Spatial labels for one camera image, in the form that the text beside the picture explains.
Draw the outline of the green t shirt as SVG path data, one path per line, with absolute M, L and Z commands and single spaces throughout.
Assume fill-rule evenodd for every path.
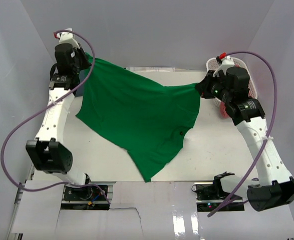
M 77 118 L 125 149 L 149 182 L 183 147 L 195 125 L 200 96 L 195 85 L 163 86 L 100 58 L 85 70 Z

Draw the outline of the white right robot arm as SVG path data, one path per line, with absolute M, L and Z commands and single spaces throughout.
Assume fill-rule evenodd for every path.
M 233 196 L 247 199 L 261 212 L 294 201 L 294 177 L 284 165 L 270 136 L 260 102 L 249 96 L 250 76 L 246 69 L 231 66 L 208 70 L 195 86 L 204 99 L 217 98 L 245 140 L 253 162 L 243 177 L 224 172 L 213 179 L 213 195 L 223 200 L 217 210 L 231 203 Z

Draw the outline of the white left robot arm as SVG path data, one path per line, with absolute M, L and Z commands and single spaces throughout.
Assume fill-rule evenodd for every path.
M 27 141 L 26 150 L 37 170 L 76 184 L 75 194 L 86 200 L 92 195 L 92 187 L 86 183 L 87 175 L 73 166 L 73 156 L 63 145 L 63 135 L 75 87 L 80 83 L 79 73 L 91 64 L 77 43 L 55 46 L 55 58 L 57 62 L 50 72 L 49 109 L 34 140 Z

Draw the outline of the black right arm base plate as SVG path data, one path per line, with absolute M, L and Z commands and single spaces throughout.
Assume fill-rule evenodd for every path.
M 199 213 L 209 213 L 216 209 L 228 195 L 227 193 L 218 195 L 213 183 L 210 181 L 195 182 L 191 190 L 196 194 L 196 205 Z M 231 199 L 234 199 L 234 201 L 222 207 L 219 212 L 244 211 L 245 200 L 242 197 L 234 195 Z

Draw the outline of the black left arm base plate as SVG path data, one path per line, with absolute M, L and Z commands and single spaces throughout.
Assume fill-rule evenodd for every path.
M 71 188 L 64 187 L 62 196 L 62 210 L 77 210 L 77 211 L 107 211 L 113 196 L 113 183 L 97 183 L 101 188 L 96 186 L 86 188 Z

